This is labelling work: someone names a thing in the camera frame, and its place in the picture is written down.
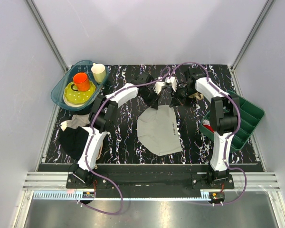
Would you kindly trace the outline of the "grey underwear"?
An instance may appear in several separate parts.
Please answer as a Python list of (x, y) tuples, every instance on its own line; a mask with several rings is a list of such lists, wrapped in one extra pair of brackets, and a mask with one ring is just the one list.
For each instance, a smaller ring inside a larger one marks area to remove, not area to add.
[(143, 146), (157, 156), (182, 151), (176, 115), (169, 105), (146, 109), (137, 120), (137, 137)]

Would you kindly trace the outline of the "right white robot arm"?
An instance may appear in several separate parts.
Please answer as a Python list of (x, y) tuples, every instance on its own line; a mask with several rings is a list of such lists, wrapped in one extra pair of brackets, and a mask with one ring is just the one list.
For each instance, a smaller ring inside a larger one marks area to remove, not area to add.
[(193, 74), (188, 69), (185, 76), (187, 81), (183, 83), (177, 83), (172, 76), (165, 80), (172, 86), (171, 105), (183, 105), (189, 96), (196, 93), (202, 94), (210, 102), (209, 124), (213, 130), (214, 147), (206, 183), (211, 188), (217, 188), (227, 182), (229, 177), (231, 143), (241, 123), (239, 97), (220, 89), (207, 73)]

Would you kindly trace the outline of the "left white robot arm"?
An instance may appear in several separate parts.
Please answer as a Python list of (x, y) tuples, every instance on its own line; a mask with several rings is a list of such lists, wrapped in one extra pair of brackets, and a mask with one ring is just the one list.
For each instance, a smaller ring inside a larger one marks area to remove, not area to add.
[(70, 156), (77, 161), (77, 164), (71, 170), (76, 182), (82, 188), (88, 188), (93, 183), (92, 170), (96, 166), (95, 162), (101, 145), (106, 135), (109, 134), (118, 109), (138, 96), (148, 106), (152, 106), (156, 103), (164, 86), (163, 78), (155, 80), (150, 74), (143, 72), (117, 91), (96, 97), (88, 115), (90, 125), (74, 129), (75, 138)]

